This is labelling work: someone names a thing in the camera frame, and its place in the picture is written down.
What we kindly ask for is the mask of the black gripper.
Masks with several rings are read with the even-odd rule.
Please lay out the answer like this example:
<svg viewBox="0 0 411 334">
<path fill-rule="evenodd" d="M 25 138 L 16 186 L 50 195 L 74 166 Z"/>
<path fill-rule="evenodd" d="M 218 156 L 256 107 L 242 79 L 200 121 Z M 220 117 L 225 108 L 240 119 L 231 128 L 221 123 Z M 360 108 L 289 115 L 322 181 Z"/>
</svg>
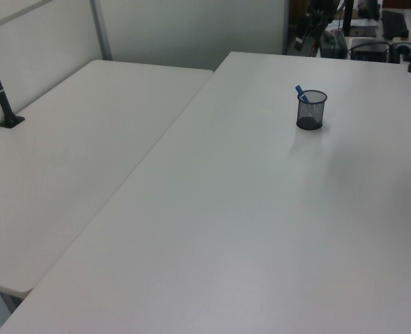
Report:
<svg viewBox="0 0 411 334">
<path fill-rule="evenodd" d="M 334 16 L 339 8 L 339 0 L 309 0 L 308 13 L 301 16 L 295 30 L 295 49 L 302 50 L 304 41 L 309 34 L 312 23 L 312 15 Z M 316 21 L 311 31 L 311 36 L 315 40 L 311 47 L 310 56 L 318 53 L 319 40 L 328 25 L 327 19 L 321 17 Z"/>
</svg>

